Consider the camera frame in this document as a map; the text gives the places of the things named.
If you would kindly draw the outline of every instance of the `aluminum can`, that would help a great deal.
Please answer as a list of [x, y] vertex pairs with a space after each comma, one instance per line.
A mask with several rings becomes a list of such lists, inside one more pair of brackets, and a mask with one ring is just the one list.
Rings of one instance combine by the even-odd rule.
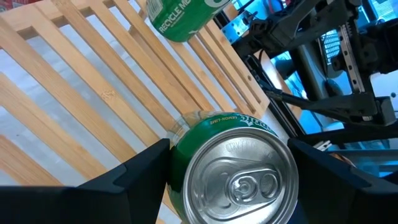
[[183, 223], [287, 223], [299, 175], [289, 148], [262, 121], [194, 112], [170, 130], [167, 190]]
[[150, 22], [160, 34], [174, 42], [195, 35], [230, 0], [147, 0]]

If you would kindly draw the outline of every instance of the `wooden slatted rack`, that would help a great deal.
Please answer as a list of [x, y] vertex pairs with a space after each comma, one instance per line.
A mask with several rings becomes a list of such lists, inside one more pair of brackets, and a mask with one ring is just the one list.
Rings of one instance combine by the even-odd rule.
[[[90, 61], [60, 30], [70, 24], [155, 120], [169, 129], [174, 117], [130, 69], [101, 34], [87, 21], [94, 14], [116, 38], [127, 54], [180, 113], [213, 111], [182, 66], [145, 23], [145, 0], [137, 1], [137, 12], [126, 0], [44, 0], [0, 14], [0, 48], [43, 86], [117, 160], [136, 155], [109, 123], [94, 110], [70, 84], [26, 40], [40, 36], [62, 60], [102, 99], [118, 118], [150, 146], [158, 136]], [[116, 6], [131, 28], [126, 30], [111, 13]], [[203, 71], [200, 62], [182, 43], [168, 41], [205, 91], [223, 111], [240, 111], [260, 118], [269, 100], [213, 21], [188, 41], [201, 63], [211, 72], [223, 91]], [[107, 171], [80, 143], [53, 120], [34, 100], [0, 72], [0, 106], [32, 131], [42, 142], [77, 170], [86, 180]], [[0, 136], [0, 168], [22, 185], [61, 185], [11, 140]], [[173, 207], [168, 195], [163, 203]]]

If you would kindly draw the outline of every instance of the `pull tab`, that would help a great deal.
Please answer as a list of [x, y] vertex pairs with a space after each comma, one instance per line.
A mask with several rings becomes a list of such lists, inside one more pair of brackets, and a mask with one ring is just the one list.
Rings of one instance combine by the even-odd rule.
[[275, 167], [266, 164], [233, 174], [227, 181], [226, 194], [236, 205], [272, 203], [280, 194], [281, 183]]

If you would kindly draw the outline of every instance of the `can rim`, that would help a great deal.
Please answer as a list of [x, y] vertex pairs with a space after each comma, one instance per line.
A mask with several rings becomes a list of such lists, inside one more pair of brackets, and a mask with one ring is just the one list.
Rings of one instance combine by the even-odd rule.
[[[253, 133], [248, 133], [250, 130], [256, 130], [260, 131], [262, 134], [254, 134]], [[193, 168], [195, 165], [198, 163], [198, 159], [207, 152], [207, 150], [211, 149], [211, 146], [219, 140], [221, 135], [225, 135], [225, 133], [230, 133], [230, 132], [237, 132], [237, 131], [245, 131], [243, 133], [246, 133], [247, 135], [255, 136], [258, 138], [264, 138], [264, 135], [268, 138], [267, 141], [268, 143], [274, 148], [278, 149], [278, 153], [282, 157], [282, 159], [286, 162], [285, 164], [287, 165], [287, 169], [290, 171], [290, 175], [287, 177], [287, 179], [290, 181], [288, 185], [289, 189], [285, 191], [285, 195], [282, 201], [282, 204], [278, 208], [278, 212], [272, 217], [271, 223], [287, 223], [291, 216], [293, 215], [293, 211], [296, 207], [297, 204], [297, 198], [299, 195], [299, 172], [297, 170], [296, 163], [294, 161], [293, 155], [290, 152], [290, 149], [280, 140], [277, 136], [274, 134], [260, 129], [260, 128], [254, 128], [254, 127], [238, 127], [238, 128], [233, 128], [233, 129], [228, 129], [225, 131], [222, 131], [209, 140], [207, 142], [203, 143], [197, 152], [193, 155], [191, 158], [189, 165], [187, 167], [187, 171], [185, 172], [185, 177], [183, 181], [183, 207], [184, 207], [184, 213], [185, 217], [187, 218], [189, 223], [202, 223], [196, 214], [193, 212], [188, 212], [188, 211], [194, 211], [194, 208], [192, 205], [190, 205], [190, 196], [188, 194], [188, 185], [189, 185], [189, 177], [193, 174]]]

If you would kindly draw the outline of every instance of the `can top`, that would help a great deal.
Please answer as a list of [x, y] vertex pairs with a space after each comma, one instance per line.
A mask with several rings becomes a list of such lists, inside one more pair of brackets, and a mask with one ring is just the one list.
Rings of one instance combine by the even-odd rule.
[[212, 137], [191, 159], [183, 183], [190, 223], [287, 223], [299, 175], [289, 148], [258, 128]]

